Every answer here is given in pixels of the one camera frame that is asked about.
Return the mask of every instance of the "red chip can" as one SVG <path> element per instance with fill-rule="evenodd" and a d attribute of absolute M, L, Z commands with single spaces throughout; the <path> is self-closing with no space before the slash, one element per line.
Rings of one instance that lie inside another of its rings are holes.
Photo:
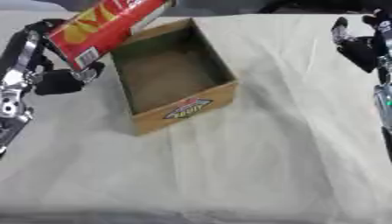
<path fill-rule="evenodd" d="M 49 33 L 74 71 L 81 71 L 141 31 L 176 0 L 102 0 Z"/>

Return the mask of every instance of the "label on box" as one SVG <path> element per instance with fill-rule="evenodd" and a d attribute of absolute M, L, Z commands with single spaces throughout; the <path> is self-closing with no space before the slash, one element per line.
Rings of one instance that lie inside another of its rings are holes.
<path fill-rule="evenodd" d="M 212 102 L 212 100 L 198 98 L 187 99 L 181 102 L 179 107 L 168 114 L 164 119 L 181 119 L 191 117 Z"/>

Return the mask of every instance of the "white tablecloth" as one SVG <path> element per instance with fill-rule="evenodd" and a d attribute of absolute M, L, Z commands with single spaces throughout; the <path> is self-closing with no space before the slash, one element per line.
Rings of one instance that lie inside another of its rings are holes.
<path fill-rule="evenodd" d="M 2 12 L 1 47 L 25 24 L 70 16 Z M 146 136 L 130 135 L 110 57 L 83 92 L 30 95 L 35 120 L 0 163 L 0 212 L 101 213 L 108 223 L 390 223 L 376 77 L 335 51 L 336 18 L 197 18 L 239 78 L 234 103 Z M 350 20 L 353 33 L 372 33 Z"/>

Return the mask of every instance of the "background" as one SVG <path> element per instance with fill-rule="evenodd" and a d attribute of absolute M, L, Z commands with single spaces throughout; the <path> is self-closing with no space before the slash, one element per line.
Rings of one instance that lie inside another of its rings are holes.
<path fill-rule="evenodd" d="M 28 10 L 28 11 L 81 11 L 94 4 L 96 0 L 0 0 L 1 10 Z M 270 0 L 181 0 L 180 7 L 170 11 L 171 15 L 208 16 L 237 14 L 257 11 Z"/>

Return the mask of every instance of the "open box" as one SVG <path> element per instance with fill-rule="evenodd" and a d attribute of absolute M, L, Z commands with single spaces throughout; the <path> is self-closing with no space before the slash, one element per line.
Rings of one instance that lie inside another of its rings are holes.
<path fill-rule="evenodd" d="M 192 19 L 138 33 L 112 52 L 137 135 L 217 109 L 237 80 Z"/>

